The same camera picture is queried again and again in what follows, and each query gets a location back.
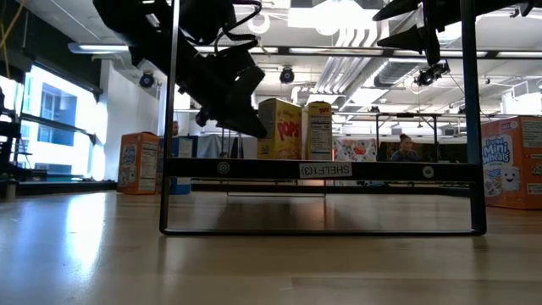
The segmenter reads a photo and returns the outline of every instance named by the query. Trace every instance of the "yellow cable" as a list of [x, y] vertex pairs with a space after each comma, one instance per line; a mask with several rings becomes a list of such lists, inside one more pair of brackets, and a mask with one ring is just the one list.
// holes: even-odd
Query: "yellow cable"
[[15, 26], [15, 22], [17, 22], [17, 19], [19, 18], [20, 14], [23, 12], [23, 8], [25, 7], [27, 0], [21, 0], [19, 9], [17, 10], [17, 13], [15, 13], [14, 18], [11, 20], [11, 23], [8, 26], [8, 29], [6, 30], [6, 35], [3, 35], [2, 41], [0, 42], [0, 47], [3, 47], [6, 41], [8, 40], [9, 33], [11, 33], [11, 30]]
[[[0, 20], [0, 31], [2, 33], [2, 37], [5, 36], [4, 28], [3, 28], [3, 20]], [[9, 59], [8, 59], [8, 48], [6, 47], [6, 44], [3, 45], [3, 56], [4, 56], [4, 63], [6, 63], [6, 76], [9, 80], [11, 80], [11, 75], [9, 73]]]

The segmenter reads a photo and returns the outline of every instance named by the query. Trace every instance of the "mini wheats cereal box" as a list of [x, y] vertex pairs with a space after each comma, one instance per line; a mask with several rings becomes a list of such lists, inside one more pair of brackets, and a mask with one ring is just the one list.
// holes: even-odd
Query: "mini wheats cereal box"
[[515, 117], [482, 124], [487, 205], [542, 208], [542, 119]]

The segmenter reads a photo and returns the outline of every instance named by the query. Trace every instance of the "nutrition facts label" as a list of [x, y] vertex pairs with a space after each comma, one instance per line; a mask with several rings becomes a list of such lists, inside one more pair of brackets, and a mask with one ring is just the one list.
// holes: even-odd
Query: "nutrition facts label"
[[158, 144], [145, 141], [141, 146], [139, 189], [140, 191], [154, 191], [156, 187]]
[[311, 117], [311, 153], [329, 153], [332, 149], [331, 124], [329, 116], [313, 115]]
[[523, 146], [542, 148], [542, 120], [523, 121]]

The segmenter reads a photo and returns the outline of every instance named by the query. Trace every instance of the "person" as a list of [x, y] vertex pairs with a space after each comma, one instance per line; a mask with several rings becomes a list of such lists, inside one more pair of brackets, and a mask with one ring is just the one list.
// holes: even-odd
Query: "person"
[[412, 149], [412, 139], [405, 134], [399, 137], [401, 142], [399, 144], [399, 150], [391, 156], [392, 162], [420, 162], [422, 159]]

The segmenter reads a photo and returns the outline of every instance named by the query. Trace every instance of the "wooden floor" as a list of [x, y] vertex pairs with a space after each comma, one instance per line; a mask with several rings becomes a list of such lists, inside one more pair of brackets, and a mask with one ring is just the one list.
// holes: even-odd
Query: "wooden floor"
[[[180, 228], [466, 229], [467, 200], [172, 198]], [[462, 238], [164, 237], [158, 197], [0, 203], [0, 304], [542, 304], [542, 212]]]

